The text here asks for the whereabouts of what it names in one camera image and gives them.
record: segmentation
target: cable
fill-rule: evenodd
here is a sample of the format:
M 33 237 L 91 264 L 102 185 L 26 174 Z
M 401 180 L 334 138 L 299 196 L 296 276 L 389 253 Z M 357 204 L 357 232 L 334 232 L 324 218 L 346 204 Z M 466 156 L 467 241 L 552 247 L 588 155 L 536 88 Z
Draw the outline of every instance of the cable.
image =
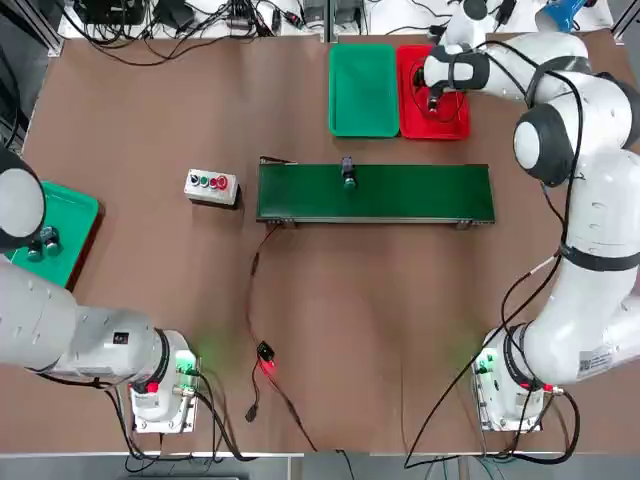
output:
M 414 5 L 417 5 L 418 7 L 422 7 L 426 10 L 429 11 L 429 13 L 431 13 L 431 15 L 434 16 L 434 18 L 451 18 L 453 17 L 453 15 L 449 14 L 449 13 L 436 13 L 434 12 L 430 7 L 427 7 L 425 4 L 418 2 L 417 0 L 409 0 L 411 3 L 413 3 Z
M 491 473 L 491 471 L 489 470 L 489 467 L 487 467 L 487 466 L 484 464 L 484 462 L 482 461 L 482 459 L 481 459 L 481 458 L 479 458 L 479 457 L 473 457 L 473 458 L 475 458 L 475 459 L 478 461 L 478 463 L 479 463 L 480 465 L 482 465 L 482 468 L 484 468 L 484 471 L 485 471 L 485 472 L 487 472 L 487 475 L 489 475 L 489 478 L 490 478 L 491 480 L 495 480 L 495 478 L 493 478 L 493 474 L 492 474 L 492 473 Z
M 353 476 L 353 468 L 351 467 L 351 460 L 349 460 L 349 456 L 347 455 L 347 452 L 345 452 L 344 450 L 336 450 L 336 453 L 341 454 L 344 459 L 347 461 L 347 466 L 349 467 L 349 474 L 351 475 L 351 480 L 356 480 L 356 477 Z
M 242 453 L 240 453 L 237 445 L 234 442 L 232 442 L 231 439 L 229 438 L 229 434 L 224 428 L 224 424 L 222 423 L 222 420 L 220 420 L 220 416 L 216 412 L 215 408 L 213 408 L 213 405 L 211 405 L 211 402 L 209 401 L 209 399 L 204 395 L 202 395 L 200 392 L 195 392 L 195 397 L 198 400 L 200 400 L 204 404 L 204 406 L 207 407 L 207 409 L 211 412 L 213 420 L 218 425 L 218 428 L 220 429 L 220 434 L 222 435 L 222 438 L 224 439 L 227 446 L 229 447 L 229 450 L 233 454 L 233 457 L 236 460 L 243 463 L 258 460 L 259 457 L 245 457 L 244 455 L 242 455 Z
M 260 242 L 260 245 L 258 245 L 258 248 L 256 248 L 256 251 L 253 254 L 253 260 L 251 261 L 251 270 L 249 273 L 249 284 L 247 285 L 247 295 L 245 299 L 245 323 L 247 325 L 247 330 L 249 331 L 249 335 L 251 335 L 251 339 L 253 340 L 253 343 L 255 344 L 256 347 L 260 342 L 258 341 L 258 337 L 253 331 L 253 325 L 251 323 L 251 297 L 253 292 L 253 280 L 256 276 L 256 272 L 258 271 L 258 264 L 260 263 L 260 251 L 262 250 L 264 245 L 267 243 L 267 241 L 271 238 L 271 236 L 274 233 L 276 233 L 276 231 L 278 231 L 281 227 L 282 227 L 282 224 L 279 223 L 275 227 L 273 227 L 270 231 L 267 232 L 267 234 L 264 236 L 264 238 Z
M 413 78 L 414 74 L 415 74 L 415 68 L 416 67 L 420 67 L 421 64 L 424 63 L 425 58 L 422 58 L 416 62 L 413 63 L 413 65 L 411 66 L 411 70 L 409 70 L 409 78 Z M 418 93 L 418 91 L 420 90 L 421 87 L 417 87 L 416 90 L 414 91 L 413 89 L 411 89 L 411 99 L 413 100 L 413 104 L 415 105 L 415 107 L 420 111 L 420 113 L 422 114 L 422 116 L 427 119 L 427 120 L 433 120 L 436 121 L 438 123 L 451 123 L 453 122 L 456 118 L 458 118 L 458 114 L 460 113 L 460 110 L 462 109 L 462 106 L 465 104 L 466 102 L 466 98 L 467 97 L 463 97 L 462 101 L 459 101 L 459 97 L 458 97 L 458 93 L 457 92 L 453 92 L 453 94 L 456 96 L 456 103 L 457 103 L 457 107 L 455 109 L 455 111 L 453 112 L 453 114 L 451 116 L 449 116 L 449 118 L 446 118 L 444 120 L 441 120 L 438 117 L 438 115 L 432 115 L 428 112 L 425 112 L 422 107 L 418 104 L 418 100 L 416 99 L 416 93 Z
M 547 189 L 547 186 L 542 182 L 540 182 L 540 186 L 542 187 L 542 194 L 544 195 L 544 199 L 546 200 L 547 205 L 549 206 L 553 214 L 558 218 L 558 220 L 560 220 L 560 224 L 564 227 L 564 218 L 562 218 L 562 215 L 560 215 L 560 212 L 556 210 L 556 207 L 551 202 L 551 198 L 549 198 L 549 191 Z
M 578 408 L 578 404 L 576 403 L 575 399 L 569 392 L 567 392 L 566 390 L 563 391 L 562 396 L 564 396 L 571 404 L 574 415 L 573 436 L 571 438 L 571 443 L 567 447 L 565 453 L 556 458 L 536 458 L 529 455 L 524 455 L 522 453 L 513 453 L 511 455 L 513 458 L 524 460 L 530 463 L 536 463 L 538 465 L 559 465 L 566 462 L 573 456 L 578 445 L 578 440 L 580 438 L 580 409 Z
M 20 104 L 21 104 L 20 88 L 18 87 L 18 79 L 16 78 L 16 74 L 13 71 L 13 68 L 11 68 L 11 63 L 9 62 L 9 59 L 5 54 L 4 49 L 2 48 L 2 45 L 0 45 L 0 60 L 2 60 L 2 63 L 4 63 L 4 66 L 6 67 L 7 72 L 9 72 L 9 77 L 11 77 L 11 83 L 13 84 L 13 102 L 15 105 L 13 128 L 11 129 L 11 134 L 9 134 L 9 137 L 4 142 L 5 148 L 8 148 L 15 140 L 16 135 L 18 134 L 18 128 L 20 127 L 20 122 L 19 122 Z
M 399 32 L 400 30 L 406 30 L 407 28 L 412 28 L 413 30 L 429 30 L 431 27 L 412 27 L 410 25 L 404 27 L 394 28 L 390 32 L 385 33 L 385 35 L 391 35 L 392 33 Z
M 213 404 L 213 389 L 211 388 L 209 379 L 200 372 L 194 372 L 194 373 L 196 376 L 201 378 L 202 381 L 204 382 L 205 388 L 207 389 L 207 393 L 209 394 L 209 398 L 211 398 L 211 401 L 209 401 L 206 397 L 204 397 L 204 395 L 202 395 L 200 392 L 195 392 L 195 396 L 205 404 L 205 406 L 209 409 L 209 411 L 211 411 L 213 425 L 215 426 L 217 424 L 218 427 L 220 428 L 220 435 L 222 436 L 225 443 L 227 444 L 227 447 L 229 447 L 229 451 L 233 454 L 233 457 L 240 462 L 252 462 L 253 460 L 256 460 L 257 457 L 245 457 L 242 455 L 242 453 L 240 453 L 240 449 L 238 448 L 238 445 L 235 443 L 235 441 L 232 441 L 232 439 L 230 438 L 224 426 L 224 422 L 220 420 L 220 416 L 218 415 L 218 412 L 215 409 L 215 406 Z M 214 463 L 218 463 L 215 458 L 215 451 L 213 453 L 212 461 Z
M 260 388 L 258 387 L 258 383 L 256 382 L 256 370 L 258 369 L 258 363 L 260 362 L 260 358 L 256 360 L 255 365 L 253 366 L 253 370 L 251 370 L 251 383 L 253 384 L 253 394 L 254 400 L 253 404 L 247 410 L 244 418 L 247 422 L 251 423 L 256 419 L 258 415 L 258 406 L 260 403 Z
M 549 274 L 546 276 L 546 278 L 544 279 L 544 281 L 538 286 L 538 288 L 536 288 L 536 290 L 529 296 L 529 298 L 527 298 L 527 300 L 524 301 L 524 303 L 522 303 L 511 315 L 509 315 L 509 317 L 505 320 L 504 325 L 508 325 L 514 318 L 516 318 L 516 316 L 522 311 L 524 310 L 532 301 L 534 298 L 536 298 L 538 296 L 538 294 L 544 290 L 544 288 L 549 284 L 549 282 L 551 281 L 551 278 L 553 278 L 553 275 L 556 273 L 556 270 L 558 269 L 558 266 L 560 265 L 560 257 L 556 258 L 556 261 L 552 267 L 552 269 L 550 270 Z M 419 465 L 426 465 L 426 464 L 430 464 L 430 463 L 434 463 L 437 460 L 422 460 L 419 462 L 415 462 L 413 464 L 409 464 L 409 461 L 411 460 L 411 456 L 413 455 L 418 442 L 420 441 L 420 437 L 422 436 L 422 434 L 424 433 L 424 430 L 427 428 L 427 425 L 429 424 L 429 421 L 431 420 L 431 418 L 433 417 L 433 415 L 435 414 L 435 412 L 437 411 L 437 409 L 440 407 L 440 405 L 442 404 L 442 402 L 444 402 L 444 399 L 447 397 L 447 395 L 449 395 L 449 392 L 451 392 L 451 390 L 453 390 L 453 388 L 456 386 L 456 384 L 460 381 L 460 379 L 464 376 L 464 374 L 467 372 L 467 370 L 469 370 L 471 368 L 471 366 L 473 365 L 473 363 L 476 361 L 476 359 L 480 356 L 480 354 L 482 353 L 482 351 L 484 350 L 484 348 L 486 348 L 491 341 L 498 336 L 498 334 L 502 331 L 502 329 L 504 328 L 503 325 L 501 325 L 500 328 L 497 328 L 495 330 L 495 332 L 493 332 L 491 335 L 489 335 L 489 337 L 485 340 L 485 342 L 482 344 L 482 346 L 480 347 L 480 349 L 477 351 L 477 353 L 473 356 L 473 358 L 463 367 L 463 369 L 458 373 L 458 375 L 453 379 L 453 381 L 449 384 L 449 386 L 447 387 L 447 389 L 444 391 L 444 393 L 440 396 L 440 398 L 438 399 L 438 401 L 435 403 L 435 405 L 432 407 L 431 411 L 429 412 L 429 415 L 427 415 L 426 419 L 424 420 L 424 422 L 422 423 L 422 426 L 420 427 L 420 430 L 418 431 L 418 435 L 416 436 L 415 440 L 413 441 L 413 445 L 411 446 L 411 449 L 409 450 L 409 454 L 407 455 L 407 458 L 405 459 L 404 462 L 404 468 L 405 469 L 409 469 L 409 468 L 414 468 L 417 467 Z M 451 457 L 447 457 L 447 459 L 449 458 L 457 458 L 457 456 L 451 456 Z
M 70 387 L 91 387 L 98 390 L 104 390 L 105 388 L 113 387 L 114 384 L 108 382 L 102 382 L 98 377 L 94 378 L 91 382 L 76 382 L 73 380 L 65 380 L 63 378 L 52 377 L 46 373 L 38 373 L 40 378 L 49 380 L 50 382 L 59 383 L 60 385 L 66 385 Z
M 517 48 L 512 47 L 511 45 L 509 45 L 508 43 L 504 43 L 501 42 L 499 40 L 487 40 L 484 43 L 481 43 L 480 45 L 478 45 L 476 48 L 480 48 L 483 47 L 485 45 L 499 45 L 503 48 L 506 48 L 507 50 L 511 51 L 512 53 L 516 54 L 518 57 L 520 57 L 522 60 L 524 60 L 525 62 L 527 62 L 529 65 L 531 65 L 533 68 L 539 68 L 540 65 L 538 65 L 536 62 L 534 62 L 531 58 L 527 57 L 524 53 L 522 53 L 520 50 L 518 50 Z M 549 70 L 549 69 L 544 69 L 543 70 L 543 75 L 549 75 L 550 77 L 553 77 L 557 80 L 560 80 L 561 82 L 565 83 L 568 87 L 569 90 L 571 90 L 571 93 L 573 94 L 575 100 L 576 100 L 576 108 L 578 110 L 578 132 L 577 132 L 577 139 L 576 139 L 576 149 L 575 152 L 573 154 L 573 159 L 571 161 L 571 169 L 570 169 L 570 174 L 569 174 L 569 182 L 568 182 L 568 186 L 567 186 L 567 196 L 565 198 L 565 208 L 564 208 L 564 226 L 563 226 L 563 231 L 562 231 L 562 237 L 561 237 L 561 243 L 564 244 L 567 240 L 567 234 L 568 234 L 568 230 L 569 230 L 569 213 L 570 213 L 570 205 L 571 205 L 571 195 L 573 193 L 573 181 L 575 179 L 575 172 L 577 169 L 577 165 L 578 165 L 578 158 L 580 157 L 580 149 L 582 147 L 582 134 L 583 134 L 583 130 L 584 130 L 584 111 L 583 111 L 583 107 L 582 107 L 582 98 L 580 97 L 580 92 L 578 91 L 577 87 L 574 85 L 574 83 L 569 80 L 567 77 L 554 72 L 553 70 Z M 531 95 L 531 104 L 527 105 L 529 108 L 533 107 L 533 102 L 535 99 L 535 95 Z
M 287 396 L 287 394 L 284 393 L 284 391 L 280 388 L 280 385 L 278 385 L 278 382 L 276 382 L 276 380 L 269 373 L 269 371 L 264 367 L 264 365 L 262 365 L 262 362 L 259 362 L 259 365 L 260 365 L 260 369 L 262 370 L 262 373 L 264 373 L 264 375 L 269 379 L 269 383 L 271 383 L 271 386 L 284 400 L 285 404 L 287 405 L 287 410 L 289 410 L 291 417 L 293 418 L 294 422 L 298 426 L 298 430 L 300 430 L 302 435 L 304 435 L 304 438 L 306 438 L 307 443 L 309 443 L 313 451 L 317 452 L 318 449 L 313 443 L 313 441 L 311 440 L 311 437 L 309 437 L 309 434 L 307 433 L 306 428 L 304 428 L 304 424 L 302 423 L 302 419 L 300 418 L 300 415 L 298 414 L 298 411 L 295 405 L 293 404 L 291 399 Z
M 180 58 L 182 55 L 186 54 L 187 52 L 190 52 L 192 50 L 195 50 L 196 48 L 202 48 L 202 47 L 206 47 L 208 45 L 213 45 L 214 43 L 223 40 L 225 38 L 231 38 L 231 39 L 245 39 L 245 38 L 251 38 L 254 35 L 254 32 L 249 31 L 247 32 L 245 35 L 225 35 L 222 37 L 218 37 L 218 38 L 214 38 L 206 43 L 201 43 L 201 44 L 196 44 L 196 45 L 191 45 L 187 48 L 185 48 L 184 50 L 178 51 L 178 49 L 183 45 L 183 43 L 188 40 L 189 38 L 191 38 L 193 35 L 195 35 L 195 33 L 198 31 L 198 28 L 194 28 L 192 29 L 187 35 L 185 35 L 183 38 L 180 39 L 180 41 L 175 45 L 175 47 L 171 50 L 171 52 L 168 55 L 162 55 L 159 54 L 158 52 L 154 52 L 156 55 L 160 56 L 162 58 L 162 60 L 159 61 L 155 61 L 155 62 L 147 62 L 147 63 L 142 63 L 142 62 L 134 62 L 134 61 L 130 61 L 130 60 L 126 60 L 124 58 L 121 58 L 117 55 L 114 55 L 113 53 L 110 53 L 109 51 L 107 51 L 107 49 L 104 48 L 104 42 L 100 42 L 97 41 L 96 39 L 92 38 L 90 35 L 86 34 L 74 21 L 73 19 L 69 16 L 69 14 L 67 14 L 67 12 L 64 9 L 64 6 L 55 2 L 55 5 L 58 6 L 58 8 L 61 10 L 62 15 L 67 19 L 67 21 L 71 24 L 71 26 L 80 34 L 82 35 L 88 42 L 89 44 L 95 48 L 96 50 L 98 50 L 99 52 L 105 54 L 106 56 L 112 58 L 113 60 L 116 60 L 120 63 L 123 63 L 125 65 L 128 66 L 132 66 L 132 67 L 155 67 L 155 66 L 159 66 L 159 65 L 163 65 L 164 63 L 167 63 L 168 61 L 171 60 L 176 60 L 177 58 Z M 204 22 L 201 22 L 198 27 L 203 27 L 204 25 L 207 24 L 207 22 L 211 22 L 211 19 L 207 19 Z

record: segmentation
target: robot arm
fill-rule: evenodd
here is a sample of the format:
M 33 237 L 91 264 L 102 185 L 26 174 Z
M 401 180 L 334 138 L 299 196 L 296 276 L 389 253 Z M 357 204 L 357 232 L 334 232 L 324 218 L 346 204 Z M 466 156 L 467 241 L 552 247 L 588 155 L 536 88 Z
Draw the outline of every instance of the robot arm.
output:
M 37 238 L 44 218 L 35 173 L 0 148 L 0 363 L 76 379 L 126 380 L 133 411 L 144 420 L 137 425 L 182 431 L 187 411 L 194 415 L 182 391 L 193 380 L 184 374 L 196 368 L 182 335 L 154 329 L 136 312 L 80 307 L 69 291 L 3 255 Z
M 552 187 L 571 174 L 579 113 L 568 85 L 545 75 L 545 69 L 577 88 L 583 134 L 558 279 L 540 315 L 511 327 L 524 355 L 501 332 L 476 365 L 488 430 L 517 430 L 521 418 L 524 425 L 535 422 L 542 391 L 533 393 L 523 412 L 529 388 L 521 385 L 575 383 L 640 355 L 640 297 L 631 294 L 640 264 L 640 157 L 625 150 L 640 134 L 640 96 L 609 75 L 592 74 L 576 37 L 537 33 L 505 43 L 540 68 L 491 42 L 475 50 L 439 45 L 424 66 L 424 83 L 436 92 L 434 104 L 448 90 L 526 100 L 530 109 L 514 132 L 516 160 Z

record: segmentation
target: small cylindrical object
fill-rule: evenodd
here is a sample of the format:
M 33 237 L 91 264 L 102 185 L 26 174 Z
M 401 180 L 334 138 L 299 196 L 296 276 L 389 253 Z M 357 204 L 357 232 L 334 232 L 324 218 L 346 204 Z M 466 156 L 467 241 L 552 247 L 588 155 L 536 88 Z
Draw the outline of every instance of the small cylindrical object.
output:
M 27 260 L 30 262 L 42 260 L 42 243 L 39 240 L 34 240 L 27 247 Z
M 48 256 L 56 257 L 60 254 L 60 234 L 56 227 L 46 226 L 40 231 L 40 240 Z

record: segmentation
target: label sticker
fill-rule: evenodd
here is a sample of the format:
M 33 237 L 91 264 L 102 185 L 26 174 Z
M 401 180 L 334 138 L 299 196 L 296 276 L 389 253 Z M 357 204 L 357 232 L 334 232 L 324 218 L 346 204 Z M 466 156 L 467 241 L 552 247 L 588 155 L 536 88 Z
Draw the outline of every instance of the label sticker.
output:
M 160 405 L 158 395 L 135 395 L 134 399 L 138 408 L 155 408 Z
M 580 352 L 578 378 L 583 379 L 605 372 L 613 362 L 613 347 L 605 344 L 595 350 Z

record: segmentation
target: table surface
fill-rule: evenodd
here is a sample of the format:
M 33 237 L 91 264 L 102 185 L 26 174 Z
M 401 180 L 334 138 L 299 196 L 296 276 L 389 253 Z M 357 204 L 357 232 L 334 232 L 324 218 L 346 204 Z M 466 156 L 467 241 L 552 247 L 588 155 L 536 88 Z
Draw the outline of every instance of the table surface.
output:
M 596 71 L 633 82 L 626 52 L 608 32 L 585 41 Z M 506 289 L 556 249 L 560 234 L 538 183 L 513 158 L 523 106 L 471 95 L 466 141 L 334 138 L 327 128 L 328 49 L 317 38 L 223 40 L 160 67 L 131 68 L 69 41 L 48 70 L 25 145 L 25 159 L 43 180 L 93 195 L 105 208 L 74 289 L 78 303 L 138 310 L 158 327 L 183 332 L 206 371 L 217 374 L 243 451 L 309 450 L 261 375 L 258 418 L 244 420 L 255 359 L 245 293 L 265 234 L 255 222 L 260 155 L 490 167 L 495 225 L 305 225 L 281 231 L 264 248 L 253 326 L 275 349 L 277 378 L 320 449 L 402 452 L 401 418 L 411 442 L 457 369 L 497 325 Z M 144 46 L 126 54 L 149 59 Z M 193 206 L 182 187 L 196 167 L 237 175 L 244 209 Z M 563 199 L 560 190 L 552 195 Z M 522 320 L 532 319 L 545 298 Z M 628 414 L 639 368 L 628 364 L 570 387 L 582 413 L 580 451 L 640 453 L 640 417 Z M 0 452 L 126 450 L 104 394 L 50 384 L 15 367 L 0 367 L 0 378 Z M 476 425 L 467 379 L 443 403 L 418 450 L 477 452 Z M 563 450 L 554 415 L 545 427 L 523 438 L 522 448 Z M 488 435 L 493 449 L 507 439 Z M 143 445 L 155 442 L 153 436 Z M 210 445 L 204 409 L 195 433 L 165 440 L 167 451 Z

